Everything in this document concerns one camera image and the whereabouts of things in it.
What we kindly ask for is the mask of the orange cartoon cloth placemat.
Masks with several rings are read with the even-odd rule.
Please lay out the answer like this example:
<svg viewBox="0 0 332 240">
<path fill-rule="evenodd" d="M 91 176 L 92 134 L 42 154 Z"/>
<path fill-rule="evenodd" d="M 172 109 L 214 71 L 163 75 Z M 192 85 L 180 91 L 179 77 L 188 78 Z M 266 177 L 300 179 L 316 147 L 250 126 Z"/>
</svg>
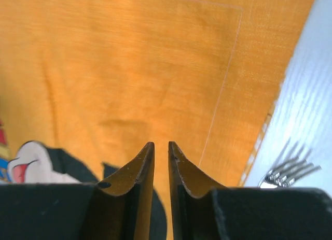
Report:
<svg viewBox="0 0 332 240">
<path fill-rule="evenodd" d="M 169 142 L 237 185 L 313 2 L 1 0 L 8 160 L 40 142 L 99 182 L 152 142 L 148 239 L 175 239 Z"/>
</svg>

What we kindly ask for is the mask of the green handled fork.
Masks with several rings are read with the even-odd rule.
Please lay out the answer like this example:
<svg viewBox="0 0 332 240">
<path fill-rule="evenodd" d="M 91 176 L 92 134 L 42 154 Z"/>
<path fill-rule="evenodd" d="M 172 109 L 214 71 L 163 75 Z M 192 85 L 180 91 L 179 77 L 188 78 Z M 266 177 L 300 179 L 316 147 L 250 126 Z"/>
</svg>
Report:
<svg viewBox="0 0 332 240">
<path fill-rule="evenodd" d="M 266 173 L 258 184 L 259 188 L 288 188 L 296 181 L 321 170 L 319 165 L 307 162 L 306 159 L 289 159 Z"/>
</svg>

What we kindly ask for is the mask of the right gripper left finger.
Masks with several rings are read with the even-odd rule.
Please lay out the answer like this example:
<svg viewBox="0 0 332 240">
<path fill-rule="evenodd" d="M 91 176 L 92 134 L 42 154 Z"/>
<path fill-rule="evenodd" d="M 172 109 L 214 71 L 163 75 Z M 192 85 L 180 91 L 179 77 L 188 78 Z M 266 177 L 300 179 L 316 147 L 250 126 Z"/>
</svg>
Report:
<svg viewBox="0 0 332 240">
<path fill-rule="evenodd" d="M 94 182 L 61 149 L 26 143 L 1 158 L 1 239 L 148 239 L 155 146 Z"/>
</svg>

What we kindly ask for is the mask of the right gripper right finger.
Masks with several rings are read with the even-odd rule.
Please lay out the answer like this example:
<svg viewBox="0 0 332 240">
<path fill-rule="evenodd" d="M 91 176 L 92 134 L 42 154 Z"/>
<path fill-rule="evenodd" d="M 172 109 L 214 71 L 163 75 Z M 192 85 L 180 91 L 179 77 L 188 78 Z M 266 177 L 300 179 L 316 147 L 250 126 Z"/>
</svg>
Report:
<svg viewBox="0 0 332 240">
<path fill-rule="evenodd" d="M 320 189 L 227 188 L 169 142 L 175 239 L 331 239 L 331 198 Z"/>
</svg>

